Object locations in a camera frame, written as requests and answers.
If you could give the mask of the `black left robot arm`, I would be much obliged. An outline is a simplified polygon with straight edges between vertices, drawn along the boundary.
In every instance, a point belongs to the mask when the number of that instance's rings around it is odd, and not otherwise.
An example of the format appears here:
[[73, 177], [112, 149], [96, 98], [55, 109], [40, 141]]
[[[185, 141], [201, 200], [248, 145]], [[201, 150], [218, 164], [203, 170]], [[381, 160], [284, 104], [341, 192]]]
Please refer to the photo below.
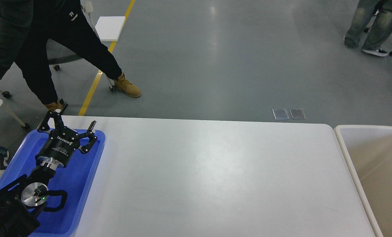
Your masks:
[[0, 180], [0, 237], [66, 237], [79, 223], [105, 135], [70, 129], [48, 112]]

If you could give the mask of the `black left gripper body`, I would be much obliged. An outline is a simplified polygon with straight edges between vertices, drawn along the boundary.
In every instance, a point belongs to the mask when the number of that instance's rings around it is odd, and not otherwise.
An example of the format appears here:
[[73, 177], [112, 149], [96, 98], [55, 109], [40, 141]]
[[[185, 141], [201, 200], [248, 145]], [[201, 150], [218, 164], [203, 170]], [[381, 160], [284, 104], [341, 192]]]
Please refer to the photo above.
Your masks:
[[70, 128], [53, 129], [42, 149], [36, 155], [36, 164], [55, 161], [58, 167], [65, 168], [80, 142], [78, 132]]

